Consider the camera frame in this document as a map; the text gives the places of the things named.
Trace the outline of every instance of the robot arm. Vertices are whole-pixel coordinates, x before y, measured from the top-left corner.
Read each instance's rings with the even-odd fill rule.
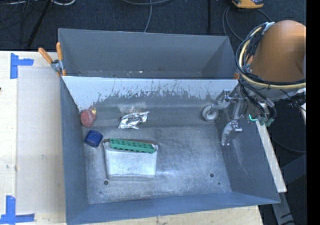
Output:
[[[266,22],[255,27],[235,54],[238,85],[223,91],[203,109],[206,121],[214,121],[218,111],[234,105],[230,126],[241,132],[237,120],[259,121],[269,126],[277,116],[275,102],[306,102],[306,26],[293,20]]]

